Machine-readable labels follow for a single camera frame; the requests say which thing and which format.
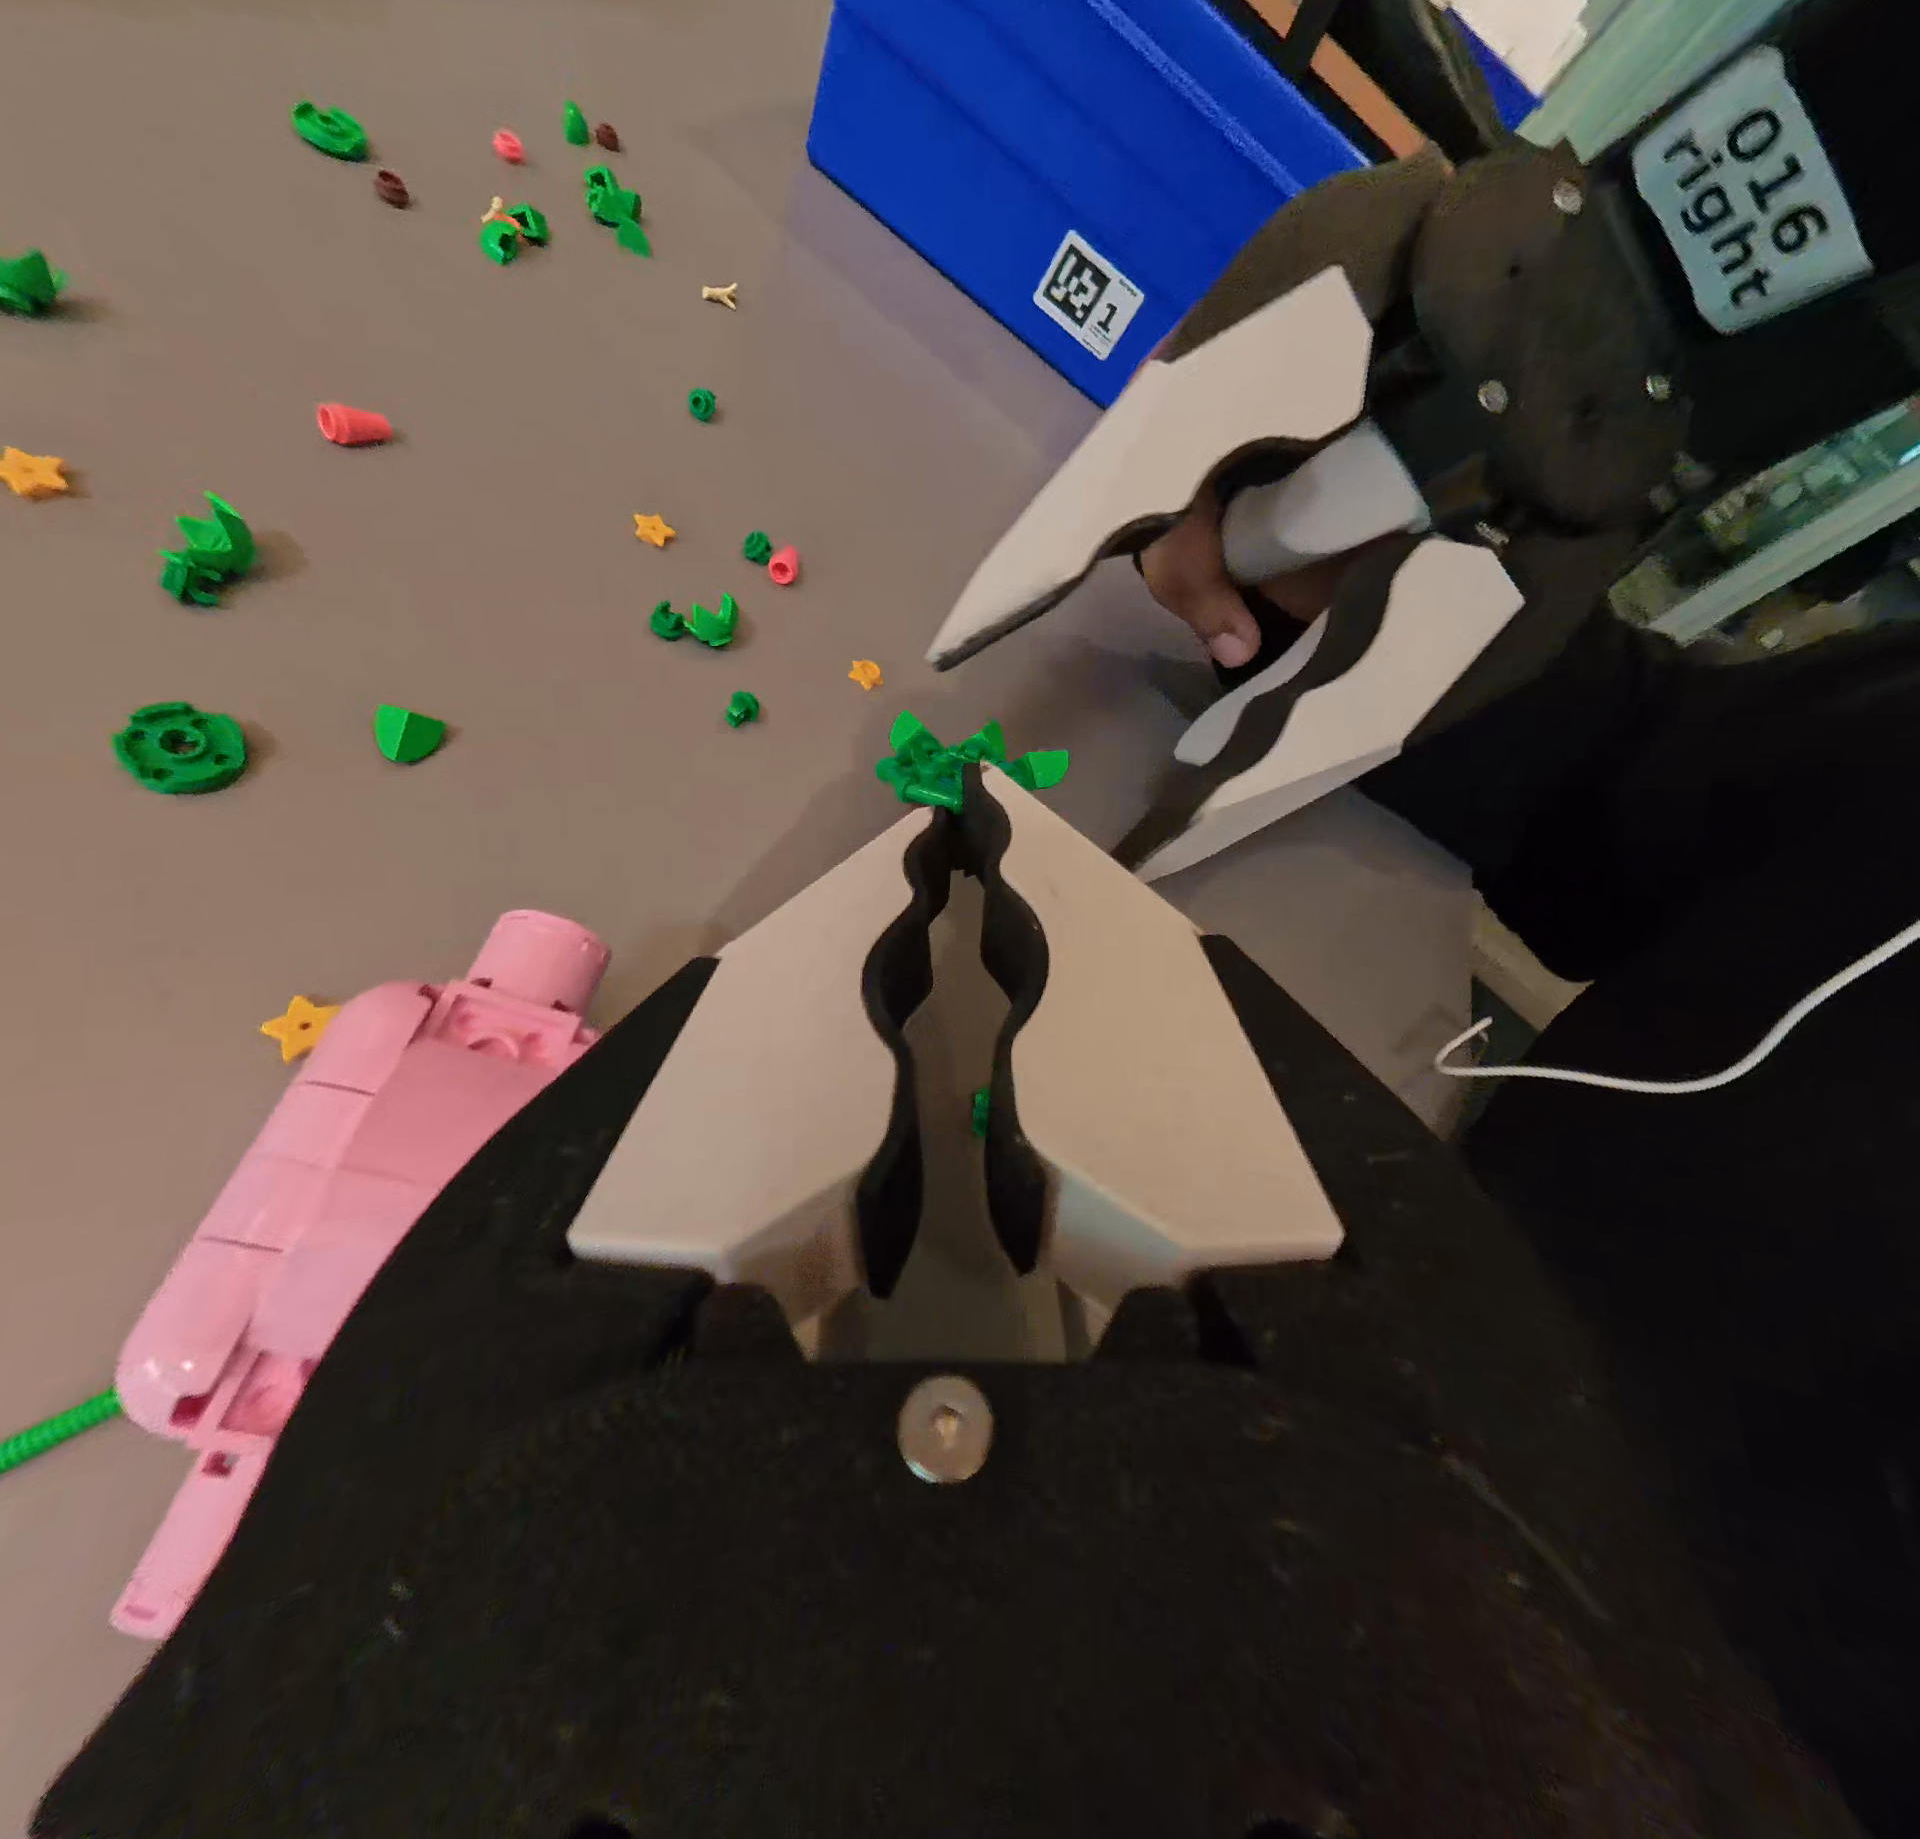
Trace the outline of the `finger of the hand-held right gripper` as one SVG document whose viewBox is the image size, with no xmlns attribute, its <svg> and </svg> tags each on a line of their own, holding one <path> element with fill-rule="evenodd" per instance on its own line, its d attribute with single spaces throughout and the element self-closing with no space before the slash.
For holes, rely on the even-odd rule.
<svg viewBox="0 0 1920 1839">
<path fill-rule="evenodd" d="M 1140 366 L 981 559 L 929 644 L 948 672 L 1159 537 L 1236 463 L 1321 450 L 1366 410 L 1375 326 L 1342 267 Z"/>
<path fill-rule="evenodd" d="M 1187 728 L 1116 861 L 1161 881 L 1380 770 L 1522 608 L 1486 544 L 1397 537 L 1360 559 L 1275 664 Z"/>
</svg>

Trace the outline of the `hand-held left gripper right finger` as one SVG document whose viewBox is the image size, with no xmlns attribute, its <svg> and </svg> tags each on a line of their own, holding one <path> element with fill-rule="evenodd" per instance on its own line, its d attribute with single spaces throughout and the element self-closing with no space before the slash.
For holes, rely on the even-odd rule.
<svg viewBox="0 0 1920 1839">
<path fill-rule="evenodd" d="M 1010 774 L 972 772 L 964 822 L 1008 999 L 988 1181 L 1015 1265 L 1098 1342 L 1139 1287 L 1331 1261 L 1347 1227 L 1199 926 Z"/>
</svg>

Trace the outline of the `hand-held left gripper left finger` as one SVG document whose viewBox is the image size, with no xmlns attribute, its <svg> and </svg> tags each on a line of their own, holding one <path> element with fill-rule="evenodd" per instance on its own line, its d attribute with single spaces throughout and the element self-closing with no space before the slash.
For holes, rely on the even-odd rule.
<svg viewBox="0 0 1920 1839">
<path fill-rule="evenodd" d="M 568 1227 L 577 1261 L 770 1293 L 803 1330 L 889 1298 L 923 1159 L 905 1024 L 952 816 L 922 807 L 728 941 Z"/>
</svg>

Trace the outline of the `green web plant assembly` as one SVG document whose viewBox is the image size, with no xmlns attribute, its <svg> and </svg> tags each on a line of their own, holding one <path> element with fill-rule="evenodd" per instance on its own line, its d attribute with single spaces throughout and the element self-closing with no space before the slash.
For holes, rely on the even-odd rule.
<svg viewBox="0 0 1920 1839">
<path fill-rule="evenodd" d="M 888 747 L 888 755 L 876 762 L 876 777 L 888 785 L 905 805 L 963 816 L 966 811 L 968 770 L 993 762 L 963 762 L 952 749 L 956 744 L 959 742 L 944 742 L 948 749 L 941 759 L 923 764 L 900 762 Z"/>
</svg>

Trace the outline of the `person's right hand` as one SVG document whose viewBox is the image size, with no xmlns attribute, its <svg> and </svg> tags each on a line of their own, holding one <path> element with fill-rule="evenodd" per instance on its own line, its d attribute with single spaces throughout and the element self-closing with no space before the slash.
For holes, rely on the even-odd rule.
<svg viewBox="0 0 1920 1839">
<path fill-rule="evenodd" d="M 1321 558 L 1241 584 L 1227 564 L 1222 516 L 1214 491 L 1202 491 L 1136 554 L 1136 567 L 1151 597 L 1192 631 L 1215 668 L 1232 674 L 1257 671 L 1322 618 L 1351 562 Z"/>
</svg>

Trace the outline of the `blue plastic bin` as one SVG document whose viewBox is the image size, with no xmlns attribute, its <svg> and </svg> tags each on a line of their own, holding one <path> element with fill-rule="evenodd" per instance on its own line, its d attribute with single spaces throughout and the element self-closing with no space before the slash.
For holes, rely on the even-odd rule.
<svg viewBox="0 0 1920 1839">
<path fill-rule="evenodd" d="M 818 172 L 1096 404 L 1369 159 L 1210 0 L 835 0 Z"/>
</svg>

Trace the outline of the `pink brick watering can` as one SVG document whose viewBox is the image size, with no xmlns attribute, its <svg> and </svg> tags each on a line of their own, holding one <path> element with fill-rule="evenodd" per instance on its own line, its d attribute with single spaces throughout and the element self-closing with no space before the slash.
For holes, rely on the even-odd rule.
<svg viewBox="0 0 1920 1839">
<path fill-rule="evenodd" d="M 124 1417 L 190 1470 L 110 1612 L 166 1640 L 245 1516 L 271 1450 L 363 1293 L 447 1182 L 599 1039 L 611 952 L 588 926 L 505 913 L 461 977 L 351 997 L 293 1063 L 120 1346 Z"/>
</svg>

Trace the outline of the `person's black jacket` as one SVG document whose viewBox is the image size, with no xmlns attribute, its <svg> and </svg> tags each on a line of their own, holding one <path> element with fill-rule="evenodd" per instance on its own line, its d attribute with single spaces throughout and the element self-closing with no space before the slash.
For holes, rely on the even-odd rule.
<svg viewBox="0 0 1920 1839">
<path fill-rule="evenodd" d="M 1917 948 L 1715 1090 L 1510 1080 L 1466 1155 L 1603 1336 L 1725 1630 L 1917 1834 Z"/>
</svg>

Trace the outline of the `green round plate brick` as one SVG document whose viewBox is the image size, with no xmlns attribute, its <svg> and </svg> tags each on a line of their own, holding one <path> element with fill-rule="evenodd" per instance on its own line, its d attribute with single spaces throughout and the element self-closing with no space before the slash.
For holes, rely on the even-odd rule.
<svg viewBox="0 0 1920 1839">
<path fill-rule="evenodd" d="M 193 702 L 149 702 L 112 737 L 122 772 L 155 796 L 208 796 L 248 772 L 248 739 L 228 714 Z"/>
</svg>

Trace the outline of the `green flat stem piece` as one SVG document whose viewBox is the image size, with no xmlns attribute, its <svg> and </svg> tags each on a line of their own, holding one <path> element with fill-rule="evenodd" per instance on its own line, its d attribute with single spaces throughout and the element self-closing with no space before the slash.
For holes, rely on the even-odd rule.
<svg viewBox="0 0 1920 1839">
<path fill-rule="evenodd" d="M 36 1418 L 18 1432 L 3 1436 L 0 1475 L 10 1477 L 70 1443 L 122 1418 L 122 1400 L 116 1388 L 100 1390 L 75 1405 L 62 1409 L 50 1417 Z"/>
</svg>

